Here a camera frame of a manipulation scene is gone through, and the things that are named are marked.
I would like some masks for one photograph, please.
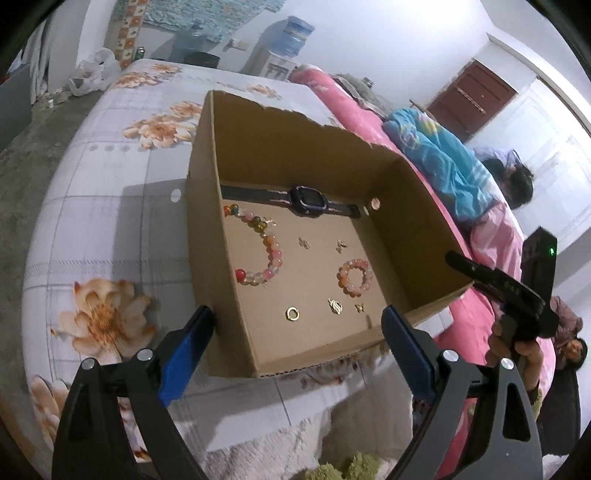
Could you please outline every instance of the hand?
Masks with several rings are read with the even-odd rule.
[[[511,358],[511,350],[501,340],[503,328],[500,321],[496,321],[492,326],[492,334],[488,337],[488,346],[490,350],[485,355],[486,364],[494,367],[501,358]],[[544,354],[535,340],[530,342],[516,342],[515,351],[527,358],[527,365],[521,376],[525,389],[529,392],[534,390],[540,382],[540,373],[544,363]]]

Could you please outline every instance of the black hair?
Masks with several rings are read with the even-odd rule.
[[[522,163],[515,164],[515,170],[509,178],[505,177],[505,166],[498,158],[487,158],[482,164],[491,173],[497,185],[506,185],[505,200],[511,210],[515,210],[528,203],[534,195],[534,174]]]
[[[515,164],[508,183],[511,198],[507,199],[507,203],[511,210],[525,205],[534,196],[534,174],[522,163]]]
[[[495,179],[497,184],[503,181],[505,176],[505,166],[501,160],[498,158],[487,158],[486,160],[482,160],[482,164],[491,173],[492,178]]]
[[[568,363],[575,371],[577,371],[579,368],[583,366],[583,363],[587,358],[587,343],[585,342],[585,340],[579,337],[575,338],[575,340],[578,340],[581,343],[581,360],[579,360],[578,362],[568,360]]]

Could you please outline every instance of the cardboard box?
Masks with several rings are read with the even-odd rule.
[[[262,271],[268,253],[246,223],[224,217],[223,205],[234,202],[222,199],[220,184],[306,185],[331,200],[356,203],[362,217],[302,218],[280,206],[236,202],[276,221],[284,260],[266,285],[245,286],[236,282],[235,270]],[[213,375],[263,377],[353,354],[383,340],[387,305],[416,324],[468,287],[466,277],[445,264],[445,253],[460,246],[407,161],[300,113],[209,92],[187,194],[193,288],[197,302],[217,317],[207,353]],[[378,210],[370,206],[374,198]],[[311,248],[302,248],[299,237]],[[349,245],[342,254],[340,239]],[[371,289],[355,299],[337,281],[339,268],[354,258],[367,259],[375,272]],[[353,282],[361,283],[361,272],[353,272]],[[328,299],[341,302],[342,314],[331,311]],[[297,322],[285,318],[292,306],[300,311]]]

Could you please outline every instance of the tiled floor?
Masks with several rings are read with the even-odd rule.
[[[48,465],[29,399],[22,363],[21,295],[29,243],[51,178],[82,120],[101,92],[69,97],[53,109],[39,101],[33,122],[0,152],[0,392],[38,450],[34,466]],[[52,185],[52,191],[59,190]],[[44,208],[51,208],[46,203]]]

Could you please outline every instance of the blue blanket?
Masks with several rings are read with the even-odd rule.
[[[491,174],[450,131],[414,108],[392,112],[382,127],[456,221],[471,226],[492,206],[483,189]]]

